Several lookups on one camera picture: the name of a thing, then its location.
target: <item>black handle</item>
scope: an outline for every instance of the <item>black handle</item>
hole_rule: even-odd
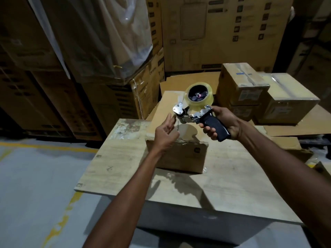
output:
[[[212,113],[206,114],[204,117],[200,119],[200,122],[204,124],[204,126],[209,126],[210,128],[215,128],[217,133],[217,140],[219,142],[224,141],[225,139],[231,138],[231,135],[227,128],[219,121],[216,117],[212,115]]]

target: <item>table top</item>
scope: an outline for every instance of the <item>table top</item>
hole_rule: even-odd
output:
[[[117,195],[147,155],[151,122],[119,119],[75,190]],[[155,169],[146,200],[302,223],[238,141],[209,142],[203,174]]]

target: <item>printed icon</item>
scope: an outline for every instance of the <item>printed icon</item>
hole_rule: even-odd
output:
[[[237,12],[243,12],[244,6],[243,5],[239,5],[237,7]]]
[[[262,21],[268,20],[268,18],[269,18],[269,13],[263,14]]]
[[[241,16],[236,17],[236,22],[241,22]]]
[[[267,28],[267,24],[263,23],[261,24],[260,30],[265,30]]]
[[[270,9],[270,8],[271,8],[271,3],[266,3],[265,7],[264,7],[264,10],[267,10],[267,9]]]

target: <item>wooden table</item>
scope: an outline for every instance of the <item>wooden table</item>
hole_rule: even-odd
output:
[[[120,119],[75,190],[117,195],[147,154],[149,124]],[[302,224],[238,141],[210,141],[204,170],[156,169],[138,226],[240,244],[273,221]]]

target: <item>label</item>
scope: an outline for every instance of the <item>label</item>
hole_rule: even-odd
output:
[[[292,107],[288,106],[276,106],[265,116],[265,119],[274,119],[278,116],[288,115],[292,109]]]
[[[252,109],[239,109],[239,108],[235,108],[233,110],[233,113],[239,117],[249,117],[250,113],[252,112]]]
[[[243,90],[239,96],[239,101],[243,100],[253,100],[257,101],[260,97],[262,90],[250,91],[250,90]]]
[[[22,42],[19,39],[10,39],[10,42],[14,44],[15,46],[22,46]]]

